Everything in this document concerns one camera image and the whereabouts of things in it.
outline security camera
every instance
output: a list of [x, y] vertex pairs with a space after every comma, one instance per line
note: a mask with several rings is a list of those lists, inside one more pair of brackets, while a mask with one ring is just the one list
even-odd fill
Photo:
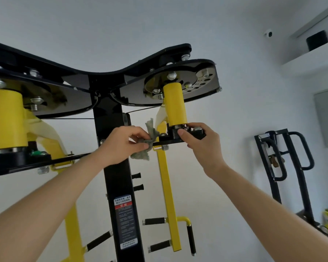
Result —
[[267, 38], [271, 38], [273, 36], [273, 31], [272, 29], [268, 29], [264, 32], [264, 36]]

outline forearm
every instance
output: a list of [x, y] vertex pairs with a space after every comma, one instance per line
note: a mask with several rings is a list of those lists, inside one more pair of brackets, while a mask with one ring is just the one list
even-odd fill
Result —
[[36, 261], [89, 182], [102, 170], [91, 154], [0, 214], [0, 262]]
[[276, 262], [328, 261], [328, 238], [241, 175], [222, 167], [213, 180], [224, 190]]

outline yellow cylinder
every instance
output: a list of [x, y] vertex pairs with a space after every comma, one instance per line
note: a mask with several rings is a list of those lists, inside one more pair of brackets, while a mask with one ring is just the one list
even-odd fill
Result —
[[28, 146], [28, 141], [22, 95], [0, 89], [0, 149], [23, 146]]
[[169, 126], [187, 124], [184, 95], [180, 83], [164, 86], [164, 104]]

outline finger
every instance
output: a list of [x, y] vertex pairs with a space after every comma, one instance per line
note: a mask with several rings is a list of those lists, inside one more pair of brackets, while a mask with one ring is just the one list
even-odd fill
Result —
[[201, 122], [192, 122], [192, 123], [188, 123], [188, 126], [195, 128], [195, 127], [201, 127], [204, 131], [205, 134], [209, 134], [209, 133], [213, 133], [214, 131], [205, 123], [201, 123]]
[[143, 142], [142, 143], [134, 143], [134, 144], [130, 145], [131, 154], [138, 153], [138, 152], [146, 150], [148, 148], [149, 148], [149, 145], [147, 143], [143, 143]]
[[179, 134], [181, 139], [187, 144], [189, 144], [191, 147], [194, 147], [195, 144], [199, 142], [199, 140], [196, 139], [192, 134], [188, 133], [187, 131], [181, 128], [177, 131], [177, 133]]
[[131, 135], [129, 138], [133, 139], [135, 142], [138, 142], [138, 137], [136, 135]]
[[144, 129], [141, 127], [127, 126], [127, 127], [125, 127], [125, 130], [129, 137], [132, 135], [135, 135], [135, 136], [138, 136], [145, 140], [151, 139], [149, 134], [147, 132], [145, 132]]

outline warning sticker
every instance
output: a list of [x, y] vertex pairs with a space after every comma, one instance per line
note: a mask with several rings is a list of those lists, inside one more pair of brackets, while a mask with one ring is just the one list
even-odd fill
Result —
[[114, 207], [118, 224], [120, 249], [136, 245], [138, 240], [131, 195], [115, 198]]

